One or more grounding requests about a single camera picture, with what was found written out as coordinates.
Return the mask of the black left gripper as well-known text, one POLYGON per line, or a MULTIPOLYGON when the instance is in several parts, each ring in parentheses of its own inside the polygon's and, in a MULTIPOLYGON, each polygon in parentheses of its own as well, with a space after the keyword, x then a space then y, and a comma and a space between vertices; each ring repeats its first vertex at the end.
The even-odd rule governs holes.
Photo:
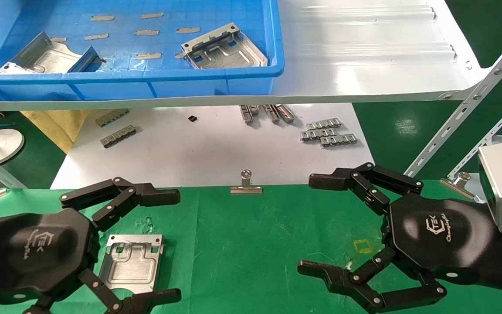
POLYGON ((0 302, 38 299, 25 313, 49 314, 54 302, 83 284, 106 314, 149 314, 155 306, 181 300, 178 288, 120 300, 91 270, 100 248, 98 231, 108 231, 139 205, 179 204, 179 190, 115 177, 65 193, 60 201, 64 209, 56 213, 0 217, 0 302), (92 221, 78 212, 102 203, 92 221))

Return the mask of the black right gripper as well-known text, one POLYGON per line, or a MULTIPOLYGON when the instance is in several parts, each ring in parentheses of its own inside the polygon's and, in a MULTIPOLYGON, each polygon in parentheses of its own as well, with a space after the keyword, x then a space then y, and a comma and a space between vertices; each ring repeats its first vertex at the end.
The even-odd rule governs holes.
POLYGON ((391 248, 384 248, 354 272, 308 260, 300 260, 297 267, 299 274, 322 279, 329 292, 352 298, 366 312, 435 304, 447 295, 435 278, 464 285, 494 281, 496 226, 483 204, 421 197, 421 181, 373 163, 311 174, 309 187, 352 191, 378 216, 388 215, 391 248), (404 197, 390 203, 381 188, 404 197), (391 262, 421 285, 382 294, 373 290, 369 280, 391 262))

